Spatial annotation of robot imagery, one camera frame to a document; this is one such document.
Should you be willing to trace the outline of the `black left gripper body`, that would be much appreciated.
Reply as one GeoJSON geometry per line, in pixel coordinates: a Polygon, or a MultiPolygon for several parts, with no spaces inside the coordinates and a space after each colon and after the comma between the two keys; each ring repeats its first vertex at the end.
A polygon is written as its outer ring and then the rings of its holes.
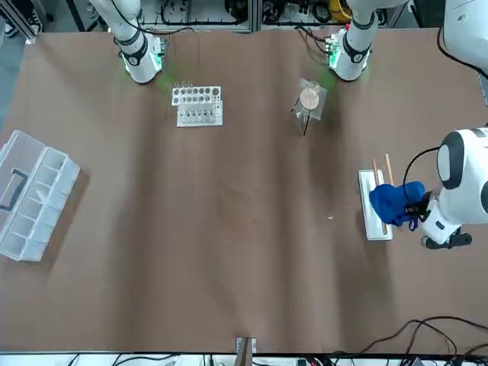
{"type": "Polygon", "coordinates": [[[419,223],[425,222],[425,220],[428,218],[430,214],[428,205],[431,196],[432,191],[427,191],[420,201],[409,202],[404,207],[404,213],[407,216],[409,226],[418,226],[419,223]]]}

